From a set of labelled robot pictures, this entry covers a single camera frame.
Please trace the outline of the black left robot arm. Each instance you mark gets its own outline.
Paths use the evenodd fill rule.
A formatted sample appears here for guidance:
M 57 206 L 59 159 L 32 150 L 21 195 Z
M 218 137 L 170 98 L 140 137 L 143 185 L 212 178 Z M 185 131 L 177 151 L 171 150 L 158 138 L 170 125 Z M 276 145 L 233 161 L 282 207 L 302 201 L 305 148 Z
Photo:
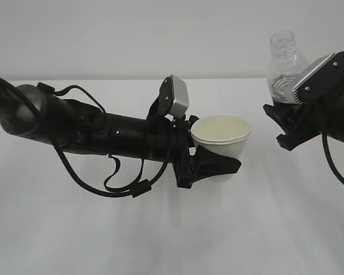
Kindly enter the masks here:
M 70 87 L 57 91 L 41 82 L 15 87 L 0 78 L 0 124 L 10 135 L 52 145 L 73 180 L 94 194 L 137 197 L 151 190 L 154 180 L 137 176 L 123 187 L 98 190 L 79 178 L 66 153 L 106 155 L 117 166 L 122 156 L 161 162 L 157 178 L 171 164 L 179 188 L 191 188 L 211 176 L 234 174 L 241 166 L 236 157 L 202 146 L 190 154 L 194 147 L 190 132 L 199 118 L 185 115 L 187 87 L 177 76 L 164 79 L 145 119 L 107 113 L 97 101 L 86 104 L 66 99 L 69 91 Z

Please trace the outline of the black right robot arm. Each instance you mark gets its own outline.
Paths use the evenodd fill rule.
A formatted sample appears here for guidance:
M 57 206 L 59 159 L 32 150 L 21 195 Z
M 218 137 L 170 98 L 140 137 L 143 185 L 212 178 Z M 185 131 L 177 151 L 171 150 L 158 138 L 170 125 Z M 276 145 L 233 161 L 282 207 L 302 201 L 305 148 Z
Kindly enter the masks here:
M 315 102 L 265 104 L 263 110 L 284 131 L 276 140 L 287 151 L 322 133 L 344 143 L 344 78 Z

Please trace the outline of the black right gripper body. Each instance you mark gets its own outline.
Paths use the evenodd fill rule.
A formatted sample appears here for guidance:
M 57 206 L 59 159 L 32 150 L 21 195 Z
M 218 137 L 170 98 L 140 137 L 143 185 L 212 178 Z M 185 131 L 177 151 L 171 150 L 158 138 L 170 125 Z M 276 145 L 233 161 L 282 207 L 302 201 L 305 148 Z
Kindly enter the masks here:
M 312 130 L 312 138 L 325 133 L 344 143 L 344 94 L 308 104 L 298 115 L 298 129 Z

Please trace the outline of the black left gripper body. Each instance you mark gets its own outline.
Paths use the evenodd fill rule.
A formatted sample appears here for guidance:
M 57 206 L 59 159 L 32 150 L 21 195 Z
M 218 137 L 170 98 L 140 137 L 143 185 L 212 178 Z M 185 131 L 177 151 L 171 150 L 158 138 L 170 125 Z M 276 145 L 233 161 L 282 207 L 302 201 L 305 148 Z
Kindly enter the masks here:
M 179 188 L 191 188 L 190 148 L 194 147 L 191 134 L 186 131 L 186 115 L 171 122 L 171 155 L 174 175 Z

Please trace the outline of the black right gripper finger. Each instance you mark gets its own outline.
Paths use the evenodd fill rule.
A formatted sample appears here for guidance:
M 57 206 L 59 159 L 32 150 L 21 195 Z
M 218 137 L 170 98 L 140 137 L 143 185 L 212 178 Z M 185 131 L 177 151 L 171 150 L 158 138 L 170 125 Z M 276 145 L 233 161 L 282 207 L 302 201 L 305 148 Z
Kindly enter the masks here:
M 300 126 L 298 115 L 300 105 L 285 103 L 264 104 L 263 110 L 284 132 L 296 131 Z
M 297 129 L 285 134 L 277 136 L 276 140 L 285 150 L 293 150 L 297 146 L 312 139 L 312 130 L 309 129 Z

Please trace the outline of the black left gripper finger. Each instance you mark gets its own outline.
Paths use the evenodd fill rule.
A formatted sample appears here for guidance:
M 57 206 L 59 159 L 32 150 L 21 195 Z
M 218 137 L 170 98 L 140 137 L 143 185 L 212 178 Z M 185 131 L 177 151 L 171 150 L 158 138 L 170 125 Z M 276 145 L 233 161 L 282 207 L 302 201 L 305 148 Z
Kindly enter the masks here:
M 190 117 L 186 120 L 186 131 L 188 134 L 191 133 L 191 128 L 194 125 L 196 121 L 198 121 L 200 118 L 195 115 L 190 115 Z
M 195 183 L 213 176 L 236 174 L 241 162 L 233 157 L 219 155 L 202 146 L 190 157 L 191 182 Z

